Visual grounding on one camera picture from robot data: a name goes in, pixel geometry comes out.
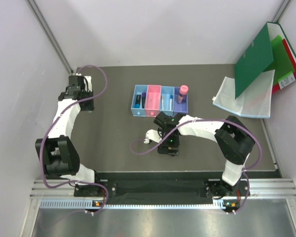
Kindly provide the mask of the purple plastic drawer bin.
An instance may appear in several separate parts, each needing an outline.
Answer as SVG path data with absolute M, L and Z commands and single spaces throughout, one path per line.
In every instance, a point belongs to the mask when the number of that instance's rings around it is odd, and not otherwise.
M 177 95 L 179 93 L 180 87 L 175 87 L 174 93 L 174 115 L 178 113 L 187 114 L 188 113 L 188 94 L 186 97 L 186 101 L 182 104 L 177 103 Z

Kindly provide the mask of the pink plastic drawer bin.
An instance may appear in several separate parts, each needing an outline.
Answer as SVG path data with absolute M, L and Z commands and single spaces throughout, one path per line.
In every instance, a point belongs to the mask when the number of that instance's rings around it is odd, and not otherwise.
M 148 85 L 145 112 L 147 117 L 156 117 L 160 110 L 161 86 Z

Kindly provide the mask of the white marker blue cap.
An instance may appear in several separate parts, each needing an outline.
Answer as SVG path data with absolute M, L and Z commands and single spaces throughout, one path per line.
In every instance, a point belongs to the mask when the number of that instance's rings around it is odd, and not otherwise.
M 169 99 L 169 110 L 172 111 L 173 110 L 173 95 L 170 95 L 170 99 Z

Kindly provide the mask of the light blue drawer bin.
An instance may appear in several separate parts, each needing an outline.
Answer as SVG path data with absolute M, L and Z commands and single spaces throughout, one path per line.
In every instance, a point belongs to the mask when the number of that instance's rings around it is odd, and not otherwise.
M 168 116 L 173 116 L 173 113 L 174 113 L 174 105 L 173 105 L 173 110 L 172 111 L 169 110 L 170 95 L 172 94 L 174 99 L 174 92 L 175 92 L 175 89 L 172 86 L 161 87 L 161 96 L 163 95 L 164 97 L 164 110 L 161 110 L 161 103 L 160 103 L 160 111 L 164 112 Z

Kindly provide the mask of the pink capped glue stick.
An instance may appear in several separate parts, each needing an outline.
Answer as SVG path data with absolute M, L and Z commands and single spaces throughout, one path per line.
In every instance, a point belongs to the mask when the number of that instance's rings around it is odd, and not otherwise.
M 179 93 L 177 95 L 177 103 L 182 104 L 186 101 L 188 90 L 189 88 L 187 85 L 181 85 Z

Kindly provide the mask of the black highlighter blue cap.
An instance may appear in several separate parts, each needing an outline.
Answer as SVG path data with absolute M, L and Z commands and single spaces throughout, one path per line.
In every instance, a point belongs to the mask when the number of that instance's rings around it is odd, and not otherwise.
M 138 109 L 141 106 L 141 95 L 136 95 L 134 108 Z

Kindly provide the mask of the black highlighter purple cap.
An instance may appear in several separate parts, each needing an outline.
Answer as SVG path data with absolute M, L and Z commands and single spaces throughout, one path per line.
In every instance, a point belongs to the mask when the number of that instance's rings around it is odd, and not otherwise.
M 141 94 L 141 102 L 142 102 L 142 109 L 144 109 L 145 105 L 146 105 L 146 93 L 145 92 L 143 92 Z

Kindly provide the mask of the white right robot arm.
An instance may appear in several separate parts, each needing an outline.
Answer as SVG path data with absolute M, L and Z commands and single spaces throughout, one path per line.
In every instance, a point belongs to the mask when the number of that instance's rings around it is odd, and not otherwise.
M 177 113 L 172 117 L 160 112 L 153 121 L 159 128 L 147 131 L 144 143 L 160 143 L 174 128 L 176 130 L 158 146 L 159 154 L 176 156 L 179 153 L 180 136 L 189 135 L 216 142 L 226 162 L 222 179 L 218 184 L 208 187 L 208 194 L 218 198 L 230 196 L 239 188 L 242 171 L 255 142 L 250 135 L 235 125 L 221 121 L 198 120 L 198 117 L 184 113 Z

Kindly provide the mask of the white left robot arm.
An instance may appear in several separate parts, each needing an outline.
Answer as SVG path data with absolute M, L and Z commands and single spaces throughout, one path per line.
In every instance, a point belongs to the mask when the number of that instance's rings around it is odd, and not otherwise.
M 37 139 L 35 148 L 39 159 L 42 159 L 42 170 L 45 177 L 59 177 L 74 182 L 83 182 L 85 190 L 92 196 L 98 195 L 102 184 L 96 180 L 96 172 L 80 162 L 71 134 L 74 122 L 80 112 L 94 110 L 92 100 L 80 100 L 93 96 L 92 77 L 76 74 L 69 76 L 66 90 L 58 97 L 56 124 L 48 132 L 45 143 Z

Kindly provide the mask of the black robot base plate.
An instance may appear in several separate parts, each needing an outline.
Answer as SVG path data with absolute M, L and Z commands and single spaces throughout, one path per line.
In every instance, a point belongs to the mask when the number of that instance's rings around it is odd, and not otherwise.
M 125 194 L 193 194 L 198 197 L 244 197 L 249 190 L 243 175 L 232 186 L 221 171 L 99 172 L 96 181 L 111 197 Z

